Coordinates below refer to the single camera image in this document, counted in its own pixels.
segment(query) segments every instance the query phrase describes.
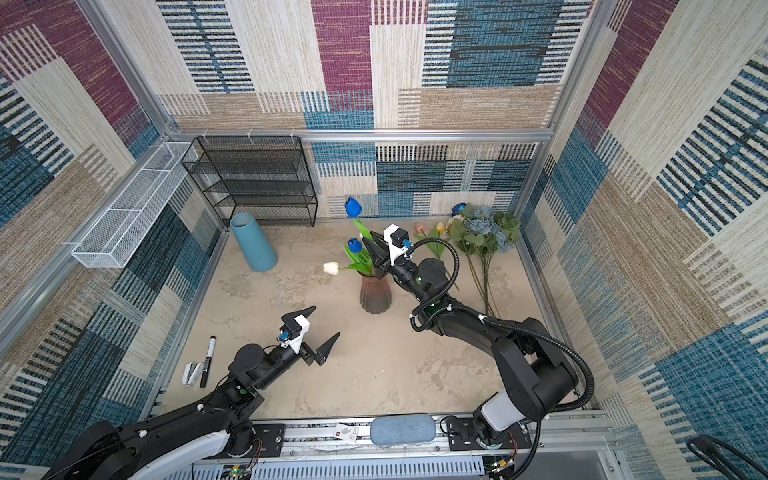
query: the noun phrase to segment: marker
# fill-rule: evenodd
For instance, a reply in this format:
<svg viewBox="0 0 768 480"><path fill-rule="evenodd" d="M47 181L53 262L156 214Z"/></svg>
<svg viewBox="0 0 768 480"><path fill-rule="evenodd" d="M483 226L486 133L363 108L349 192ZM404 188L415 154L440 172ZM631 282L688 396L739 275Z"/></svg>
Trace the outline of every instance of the marker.
<svg viewBox="0 0 768 480"><path fill-rule="evenodd" d="M204 389L208 384L208 372L210 371L210 361L214 359L214 347L216 346L216 337L212 336L208 340L208 353L205 356L205 365L203 365L203 376L200 377L200 388Z"/></svg>

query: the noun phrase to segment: wallpaper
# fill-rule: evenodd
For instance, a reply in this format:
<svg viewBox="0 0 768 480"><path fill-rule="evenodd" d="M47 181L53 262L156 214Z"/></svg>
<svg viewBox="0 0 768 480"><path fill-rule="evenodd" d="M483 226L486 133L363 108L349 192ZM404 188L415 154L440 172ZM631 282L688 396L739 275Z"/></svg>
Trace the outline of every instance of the wallpaper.
<svg viewBox="0 0 768 480"><path fill-rule="evenodd" d="M2 0L0 311L158 138L74 0Z"/></svg>
<svg viewBox="0 0 768 480"><path fill-rule="evenodd" d="M101 420L138 421L220 235L204 202L185 179L124 269L78 265L5 355L0 472L50 466Z"/></svg>
<svg viewBox="0 0 768 480"><path fill-rule="evenodd" d="M191 128L546 127L592 0L100 0Z"/></svg>
<svg viewBox="0 0 768 480"><path fill-rule="evenodd" d="M303 142L321 218L346 218L349 195L364 217L449 215L460 202L511 208L537 146Z"/></svg>
<svg viewBox="0 0 768 480"><path fill-rule="evenodd" d="M765 2L620 0L525 209L636 478L768 463L767 41Z"/></svg>

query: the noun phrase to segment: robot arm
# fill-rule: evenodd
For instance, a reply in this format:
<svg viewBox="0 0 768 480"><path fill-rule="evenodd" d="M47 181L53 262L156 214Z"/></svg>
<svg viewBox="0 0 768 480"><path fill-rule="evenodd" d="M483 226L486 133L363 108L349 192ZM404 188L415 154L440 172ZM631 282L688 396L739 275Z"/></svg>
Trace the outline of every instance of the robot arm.
<svg viewBox="0 0 768 480"><path fill-rule="evenodd" d="M259 390L299 358L325 363L341 333L313 351L303 342L306 318L315 307L287 313L277 348L266 353L256 343L238 350L227 377L206 397L145 422L114 427L91 426L53 464L44 480L150 480L163 478L192 462L223 451L234 458L249 455L254 433L251 414L263 403Z"/></svg>
<svg viewBox="0 0 768 480"><path fill-rule="evenodd" d="M401 288L419 300L419 307L411 315L413 329L430 329L438 335L463 340L496 361L505 391L498 392L475 410L475 433L481 445L494 448L516 422L526 419L540 422L549 412L575 409L589 401L594 380L588 366L568 346L551 338L541 322L533 318L521 323L493 319L447 294L458 272L458 254L452 246L436 239L411 244L408 233L396 225L384 231L384 235L372 232L372 239L365 238L363 242L371 254L376 275L379 278L392 275ZM443 262L437 259L428 258L418 266L410 260L413 250L428 241L444 243L451 250L454 256L451 279ZM529 354L536 355L532 364L525 358ZM577 402L559 406L579 383L567 356L584 372L587 386Z"/></svg>

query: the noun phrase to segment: blue cushion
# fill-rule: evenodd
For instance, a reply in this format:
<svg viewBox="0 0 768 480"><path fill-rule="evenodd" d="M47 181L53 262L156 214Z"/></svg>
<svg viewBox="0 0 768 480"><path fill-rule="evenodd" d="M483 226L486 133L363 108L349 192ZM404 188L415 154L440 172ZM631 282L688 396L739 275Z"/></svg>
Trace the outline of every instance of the blue cushion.
<svg viewBox="0 0 768 480"><path fill-rule="evenodd" d="M425 413L379 417L371 423L373 445L403 445L431 442L435 420Z"/></svg>

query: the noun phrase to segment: blue cylindrical vase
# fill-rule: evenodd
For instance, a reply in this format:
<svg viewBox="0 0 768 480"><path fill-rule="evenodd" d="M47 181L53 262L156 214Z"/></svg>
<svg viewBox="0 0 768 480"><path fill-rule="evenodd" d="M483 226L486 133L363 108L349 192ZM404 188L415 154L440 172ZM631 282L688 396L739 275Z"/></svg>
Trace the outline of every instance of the blue cylindrical vase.
<svg viewBox="0 0 768 480"><path fill-rule="evenodd" d="M264 231L251 214L237 214L232 217L230 227L240 244L248 265L257 272L266 272L277 263L277 253L266 239Z"/></svg>

